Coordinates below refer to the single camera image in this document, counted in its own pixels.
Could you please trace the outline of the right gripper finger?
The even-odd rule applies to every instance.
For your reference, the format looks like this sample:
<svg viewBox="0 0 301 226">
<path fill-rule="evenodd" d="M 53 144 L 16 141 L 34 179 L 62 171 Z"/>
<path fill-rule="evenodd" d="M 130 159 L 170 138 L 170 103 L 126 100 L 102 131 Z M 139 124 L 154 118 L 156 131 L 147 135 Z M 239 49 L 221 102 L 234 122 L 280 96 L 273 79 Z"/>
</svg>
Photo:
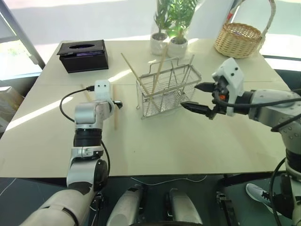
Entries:
<svg viewBox="0 0 301 226">
<path fill-rule="evenodd" d="M 181 102 L 181 106 L 193 113 L 209 116 L 211 109 L 207 105 L 200 105 L 197 102 Z"/>
<path fill-rule="evenodd" d="M 203 92 L 213 93 L 215 90 L 215 83 L 214 82 L 202 82 L 194 87 L 195 89 L 201 90 Z"/>
</svg>

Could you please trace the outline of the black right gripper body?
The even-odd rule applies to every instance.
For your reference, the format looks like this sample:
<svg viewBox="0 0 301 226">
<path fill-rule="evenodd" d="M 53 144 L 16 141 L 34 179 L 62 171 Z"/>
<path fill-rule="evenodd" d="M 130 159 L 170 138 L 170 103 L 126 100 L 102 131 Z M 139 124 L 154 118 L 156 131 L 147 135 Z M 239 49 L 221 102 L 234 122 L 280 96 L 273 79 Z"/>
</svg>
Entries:
<svg viewBox="0 0 301 226">
<path fill-rule="evenodd" d="M 212 103 L 214 107 L 210 113 L 209 119 L 213 120 L 216 114 L 226 114 L 227 107 L 221 105 L 221 101 L 228 102 L 229 91 L 227 89 L 228 82 L 225 78 L 219 78 L 216 82 L 209 83 L 209 92 L 212 93 Z"/>
</svg>

